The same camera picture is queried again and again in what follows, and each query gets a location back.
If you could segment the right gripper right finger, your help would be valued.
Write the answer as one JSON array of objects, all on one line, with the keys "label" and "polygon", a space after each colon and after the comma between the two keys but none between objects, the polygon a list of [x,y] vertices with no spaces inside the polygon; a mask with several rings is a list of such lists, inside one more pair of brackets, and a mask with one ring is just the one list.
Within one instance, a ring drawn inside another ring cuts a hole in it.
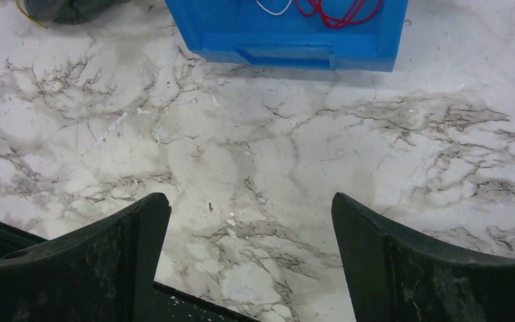
[{"label": "right gripper right finger", "polygon": [[343,193],[331,216],[357,321],[515,321],[515,258],[435,239]]}]

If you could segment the black cable spool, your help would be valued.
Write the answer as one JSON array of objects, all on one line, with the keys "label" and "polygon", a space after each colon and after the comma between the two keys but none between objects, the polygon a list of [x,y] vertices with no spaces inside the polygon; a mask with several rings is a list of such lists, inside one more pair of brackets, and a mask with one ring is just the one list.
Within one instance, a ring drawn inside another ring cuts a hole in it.
[{"label": "black cable spool", "polygon": [[24,0],[28,17],[39,23],[79,25],[100,16],[126,0]]}]

